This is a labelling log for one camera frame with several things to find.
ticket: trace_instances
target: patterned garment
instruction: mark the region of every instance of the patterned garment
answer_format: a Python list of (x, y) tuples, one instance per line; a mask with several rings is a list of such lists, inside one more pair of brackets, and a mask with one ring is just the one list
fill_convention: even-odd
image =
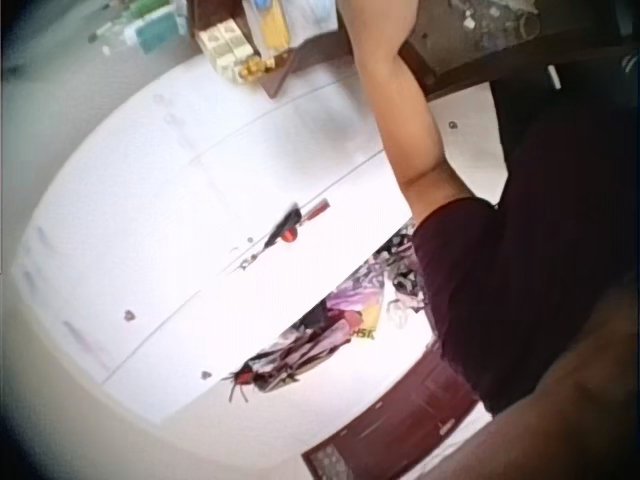
[(385, 279), (388, 279), (396, 291), (392, 310), (402, 315), (406, 315), (407, 310), (416, 313), (424, 310), (423, 282), (411, 241), (413, 230), (413, 222), (402, 227), (329, 294), (327, 306), (362, 311), (376, 302), (381, 304)]

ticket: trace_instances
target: red object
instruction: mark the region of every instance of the red object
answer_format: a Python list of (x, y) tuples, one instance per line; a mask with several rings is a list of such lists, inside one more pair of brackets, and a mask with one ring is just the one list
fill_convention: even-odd
[(293, 243), (298, 238), (298, 229), (295, 227), (290, 228), (289, 230), (284, 232), (280, 238), (283, 242)]
[(331, 205), (327, 201), (327, 199), (322, 200), (319, 204), (314, 206), (309, 213), (307, 213), (304, 217), (302, 217), (301, 224), (307, 223), (310, 220), (313, 220), (321, 213), (326, 212)]

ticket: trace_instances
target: dark wooden furniture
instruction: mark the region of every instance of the dark wooden furniture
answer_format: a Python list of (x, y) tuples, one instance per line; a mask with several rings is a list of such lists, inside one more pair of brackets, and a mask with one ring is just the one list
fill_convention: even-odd
[[(488, 12), (491, 0), (421, 0), (416, 28), (401, 55), (425, 94), (433, 99), (532, 64), (549, 65), (624, 54), (638, 46), (638, 32), (621, 32), (617, 4), (625, 0), (536, 0), (539, 14), (521, 15), (502, 9), (497, 19)], [(460, 3), (475, 11), (476, 27), (463, 27)], [(188, 0), (191, 30), (206, 29), (234, 18), (247, 34), (240, 0)], [(314, 38), (279, 59), (280, 68), (261, 84), (275, 97), (288, 75), (345, 55), (348, 37), (341, 28)]]
[(302, 457), (318, 480), (400, 478), (476, 404), (469, 386), (431, 347), (378, 402)]

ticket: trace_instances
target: door panel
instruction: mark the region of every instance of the door panel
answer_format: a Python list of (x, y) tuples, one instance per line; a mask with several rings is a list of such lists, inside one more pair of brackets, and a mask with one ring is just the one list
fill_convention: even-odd
[(328, 446), (350, 478), (398, 478), (435, 450), (476, 403), (439, 351), (429, 348), (376, 404), (303, 457), (315, 478), (323, 475), (315, 466), (318, 453)]

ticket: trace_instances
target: white wall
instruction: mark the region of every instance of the white wall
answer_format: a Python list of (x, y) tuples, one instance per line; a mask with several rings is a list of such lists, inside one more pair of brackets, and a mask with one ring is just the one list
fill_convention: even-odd
[(31, 12), (4, 65), (2, 84), (2, 413), (45, 472), (64, 479), (252, 479), (176, 447), (98, 400), (16, 305), (8, 266), (33, 208), (78, 144), (124, 100), (197, 53), (177, 41), (152, 57), (104, 57), (87, 44), (104, 3), (47, 0)]

